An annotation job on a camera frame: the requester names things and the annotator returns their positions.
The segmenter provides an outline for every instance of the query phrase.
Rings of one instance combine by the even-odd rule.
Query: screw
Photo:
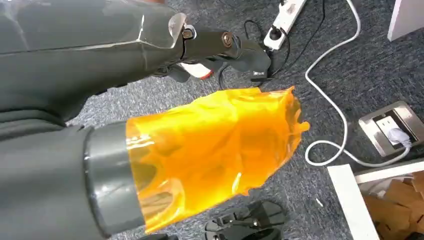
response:
[[[193,37],[193,32],[190,29],[184,29],[182,31],[182,37],[184,39],[191,39]]]
[[[222,43],[226,48],[229,48],[233,45],[233,35],[231,32],[226,31],[222,34]]]

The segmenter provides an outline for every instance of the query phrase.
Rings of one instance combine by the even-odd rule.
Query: white power strip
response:
[[[298,18],[299,14],[301,13],[306,1],[307,0],[287,0],[284,5],[279,4],[279,13],[275,18],[273,25],[277,29],[282,28],[286,33],[289,33],[290,29],[296,21],[296,18]],[[269,28],[269,31],[263,40],[263,44],[265,44],[265,46],[268,48],[279,50],[286,37],[282,35],[279,39],[272,40],[270,38],[271,30],[272,27]]]

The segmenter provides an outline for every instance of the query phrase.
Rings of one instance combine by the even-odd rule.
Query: power socket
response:
[[[389,131],[392,129],[400,129],[400,127],[396,124],[395,120],[392,116],[386,116],[380,120],[375,122],[383,134],[386,136],[388,141],[394,146],[398,144],[397,142],[391,141],[389,138]]]
[[[277,29],[283,29],[287,34],[289,34],[290,29],[292,29],[292,26],[301,13],[306,1],[307,0],[287,0],[284,5],[279,4],[279,13],[272,25],[274,25]],[[272,27],[269,28],[269,31],[263,40],[263,44],[265,44],[268,48],[279,50],[286,37],[282,35],[279,39],[272,40],[270,38],[271,30]]]
[[[361,117],[359,125],[382,157],[404,149],[401,143],[389,140],[389,130],[393,128],[406,133],[412,146],[424,141],[424,123],[404,101],[397,101]]]

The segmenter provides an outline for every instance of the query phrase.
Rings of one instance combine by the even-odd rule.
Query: floor outlet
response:
[[[402,144],[389,140],[390,129],[399,128],[409,135],[412,146],[424,141],[424,123],[404,101],[398,101],[359,119],[359,125],[381,156],[404,149]]]

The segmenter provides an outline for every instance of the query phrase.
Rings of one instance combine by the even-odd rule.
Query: translucent orange film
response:
[[[307,122],[287,90],[229,89],[131,118],[126,137],[146,232],[258,188],[293,155]]]

